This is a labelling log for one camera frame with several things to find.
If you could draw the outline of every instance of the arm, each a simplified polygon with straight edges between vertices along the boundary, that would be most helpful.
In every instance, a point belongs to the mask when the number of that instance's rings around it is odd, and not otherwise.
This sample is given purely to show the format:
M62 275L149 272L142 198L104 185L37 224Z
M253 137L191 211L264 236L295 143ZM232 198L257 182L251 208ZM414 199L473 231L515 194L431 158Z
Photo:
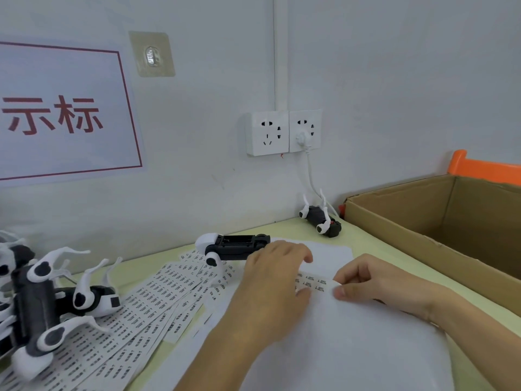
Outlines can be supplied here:
M335 298L378 299L433 322L458 344L498 391L521 389L521 338L439 284L363 254L340 269Z
M225 315L206 338L174 391L237 391L257 356L290 333L304 314L311 291L295 294L303 244L276 241L254 252Z

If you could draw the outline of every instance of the white wall socket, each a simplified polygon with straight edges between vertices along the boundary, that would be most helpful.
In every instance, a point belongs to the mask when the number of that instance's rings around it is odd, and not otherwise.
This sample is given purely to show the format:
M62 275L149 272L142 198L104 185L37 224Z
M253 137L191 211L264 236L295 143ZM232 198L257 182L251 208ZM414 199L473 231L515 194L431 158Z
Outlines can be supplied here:
M311 149L320 148L322 144L322 110L290 111L290 152L298 152L304 148L296 142L296 135L307 130L311 134Z
M251 112L246 123L246 152L252 156L282 154L289 150L287 111Z

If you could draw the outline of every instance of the cardboard box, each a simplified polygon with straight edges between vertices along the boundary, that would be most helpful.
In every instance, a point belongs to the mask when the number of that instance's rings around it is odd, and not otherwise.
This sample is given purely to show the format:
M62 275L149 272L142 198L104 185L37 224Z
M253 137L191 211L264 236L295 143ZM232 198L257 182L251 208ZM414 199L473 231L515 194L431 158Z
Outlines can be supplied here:
M344 219L521 316L521 187L431 177L348 197Z

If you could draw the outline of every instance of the robot dog toy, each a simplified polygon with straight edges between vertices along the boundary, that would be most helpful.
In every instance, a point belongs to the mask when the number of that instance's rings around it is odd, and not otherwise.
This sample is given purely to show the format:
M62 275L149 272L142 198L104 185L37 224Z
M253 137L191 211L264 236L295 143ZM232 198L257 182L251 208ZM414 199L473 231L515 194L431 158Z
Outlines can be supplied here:
M222 236L207 233L197 239L195 248L204 255L208 266L217 268L217 278L220 278L224 275L223 261L243 261L269 243L270 236L266 235Z
M298 216L302 219L307 219L311 225L313 225L317 232L327 237L336 237L342 230L342 225L331 218L327 212L327 201L322 190L320 195L323 199L323 207L310 206L307 202L306 195L304 197L304 203L306 204L302 210L299 211Z
M63 253L87 254L68 247L49 252L40 260L26 245L24 239L0 232L11 242L0 243L0 287L12 282L12 298L0 292L0 358L12 353L11 364L15 373L30 381L53 361L53 351L58 349L66 336L83 324L108 332L100 327L95 317L113 314L121 309L119 294L112 286L109 272L121 262L121 258L108 268L99 286L90 286L91 274L106 265L87 269L75 287L56 288L54 281L66 277L74 282L70 272L54 264ZM61 322L61 316L69 319Z

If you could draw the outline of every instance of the fingernail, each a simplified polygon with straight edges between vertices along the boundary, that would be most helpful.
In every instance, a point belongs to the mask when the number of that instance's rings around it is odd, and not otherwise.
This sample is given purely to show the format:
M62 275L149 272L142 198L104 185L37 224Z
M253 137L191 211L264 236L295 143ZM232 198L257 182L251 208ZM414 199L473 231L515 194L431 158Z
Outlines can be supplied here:
M333 289L333 296L337 299L345 298L345 291L343 287Z

